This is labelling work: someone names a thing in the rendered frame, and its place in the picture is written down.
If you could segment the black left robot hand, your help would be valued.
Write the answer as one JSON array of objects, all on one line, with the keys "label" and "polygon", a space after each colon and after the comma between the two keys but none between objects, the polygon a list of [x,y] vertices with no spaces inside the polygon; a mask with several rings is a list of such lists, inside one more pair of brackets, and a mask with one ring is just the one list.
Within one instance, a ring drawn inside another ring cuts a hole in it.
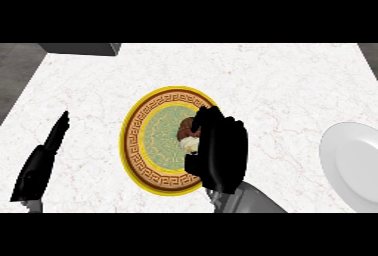
[{"label": "black left robot hand", "polygon": [[44,143],[33,148],[20,169],[10,196],[11,202],[41,199],[51,175],[54,156],[67,128],[69,117],[67,112],[63,112]]}]

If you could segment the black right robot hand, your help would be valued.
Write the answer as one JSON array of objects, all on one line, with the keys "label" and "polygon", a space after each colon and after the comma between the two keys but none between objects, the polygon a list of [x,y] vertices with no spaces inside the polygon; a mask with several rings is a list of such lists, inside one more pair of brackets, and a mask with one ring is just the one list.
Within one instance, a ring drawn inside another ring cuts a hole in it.
[{"label": "black right robot hand", "polygon": [[200,107],[190,131],[200,131],[197,153],[184,157],[184,171],[202,186],[233,194],[243,180],[247,162],[247,133],[243,122],[224,117],[216,106]]}]

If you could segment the chocolate frosted cupcake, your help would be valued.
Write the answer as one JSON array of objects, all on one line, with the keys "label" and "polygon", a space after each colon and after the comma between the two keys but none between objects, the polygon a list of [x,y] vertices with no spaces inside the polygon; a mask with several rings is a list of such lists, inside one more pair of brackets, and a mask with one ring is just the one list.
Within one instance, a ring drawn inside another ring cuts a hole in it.
[{"label": "chocolate frosted cupcake", "polygon": [[191,122],[193,122],[193,118],[187,117],[181,121],[178,131],[176,131],[178,145],[184,153],[188,155],[194,155],[197,153],[199,136],[200,136],[200,130],[196,130],[196,132],[191,132]]}]

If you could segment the yellow brown patterned plate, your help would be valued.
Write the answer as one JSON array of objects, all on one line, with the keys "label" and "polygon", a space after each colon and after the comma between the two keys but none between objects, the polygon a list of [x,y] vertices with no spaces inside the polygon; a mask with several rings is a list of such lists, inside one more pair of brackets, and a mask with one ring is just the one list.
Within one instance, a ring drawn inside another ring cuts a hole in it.
[{"label": "yellow brown patterned plate", "polygon": [[126,174],[150,193],[179,196],[200,187],[184,171],[184,150],[176,132],[212,99],[185,86],[166,86],[145,94],[129,109],[120,126],[117,148]]}]

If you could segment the white plate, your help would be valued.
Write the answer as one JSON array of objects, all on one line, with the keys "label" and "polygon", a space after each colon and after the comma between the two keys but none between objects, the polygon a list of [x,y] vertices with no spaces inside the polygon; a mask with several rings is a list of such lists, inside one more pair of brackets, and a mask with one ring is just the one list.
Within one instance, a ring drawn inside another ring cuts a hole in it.
[{"label": "white plate", "polygon": [[323,133],[318,157],[327,182],[355,212],[378,213],[378,129],[342,122]]}]

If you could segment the dark grey box appliance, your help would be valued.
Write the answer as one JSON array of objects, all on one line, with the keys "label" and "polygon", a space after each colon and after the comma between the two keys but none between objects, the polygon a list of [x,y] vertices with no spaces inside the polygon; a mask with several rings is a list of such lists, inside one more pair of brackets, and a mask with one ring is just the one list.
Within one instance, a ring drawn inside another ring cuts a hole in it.
[{"label": "dark grey box appliance", "polygon": [[116,56],[119,43],[39,43],[47,53]]}]

